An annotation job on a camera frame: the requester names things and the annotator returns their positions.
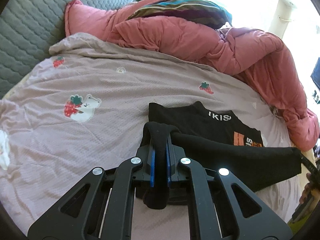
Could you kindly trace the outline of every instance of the striped blanket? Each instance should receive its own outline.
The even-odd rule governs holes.
[[[128,20],[138,17],[174,16],[219,29],[226,22],[231,25],[232,15],[223,7],[206,0],[169,0],[145,5]]]

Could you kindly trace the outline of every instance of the black metal frame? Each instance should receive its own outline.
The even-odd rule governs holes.
[[[167,149],[163,179],[188,192],[191,240],[291,239],[289,226],[231,172],[223,175],[185,158],[170,138]],[[117,168],[91,170],[30,227],[28,239],[98,240],[102,228],[100,239],[130,240],[135,188],[153,185],[154,153],[152,144],[142,146]]]
[[[0,13],[9,0],[0,0]],[[320,0],[311,0],[316,9],[320,13]],[[292,240],[316,240],[320,236],[320,204],[317,205],[314,212],[308,219],[308,222],[300,229],[300,231],[292,238]],[[26,236],[12,221],[7,214],[5,208],[0,202],[0,238],[1,239],[16,239],[27,240]]]

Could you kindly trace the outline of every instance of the orange label on t-shirt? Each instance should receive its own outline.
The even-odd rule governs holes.
[[[252,142],[253,147],[262,147],[261,143]]]
[[[238,132],[235,132],[233,135],[233,144],[236,146],[244,145],[244,135]]]

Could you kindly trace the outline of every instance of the person's hand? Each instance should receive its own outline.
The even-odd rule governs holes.
[[[307,179],[310,181],[310,176],[311,176],[311,173],[307,173]],[[316,208],[316,205],[318,204],[319,200],[320,200],[320,191],[319,189],[315,189],[315,188],[312,188],[312,183],[309,182],[305,187],[304,187],[304,190],[302,192],[302,196],[299,200],[300,204],[303,204],[305,202],[305,200],[307,199],[308,197],[308,194],[311,190],[311,194],[313,195],[313,197],[315,198],[315,200],[313,201],[313,203],[310,205],[309,207],[309,211],[313,211],[315,208]]]

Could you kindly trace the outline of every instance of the bed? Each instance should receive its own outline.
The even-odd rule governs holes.
[[[0,91],[6,94],[0,101],[2,147],[10,145],[9,165],[6,160],[0,169],[0,202],[23,234],[90,169],[113,168],[135,155],[150,102],[175,107],[201,101],[207,109],[232,110],[261,131],[266,147],[291,145],[284,120],[246,84],[207,65],[121,48],[87,33],[64,38],[63,10],[70,0],[45,2],[47,9],[57,10],[46,17],[40,8],[32,9],[41,7],[41,1],[30,0],[35,15],[16,30],[9,22],[11,11],[18,11],[13,8],[20,8],[18,18],[28,18],[21,0],[10,0],[0,17]],[[104,9],[132,1],[82,0]],[[55,24],[32,29],[35,21],[50,17]],[[199,89],[202,82],[212,94]],[[71,97],[92,106],[84,119],[71,118]],[[257,195],[288,221],[301,190],[295,176]],[[155,211],[135,201],[132,239],[188,239],[187,227],[186,206]]]

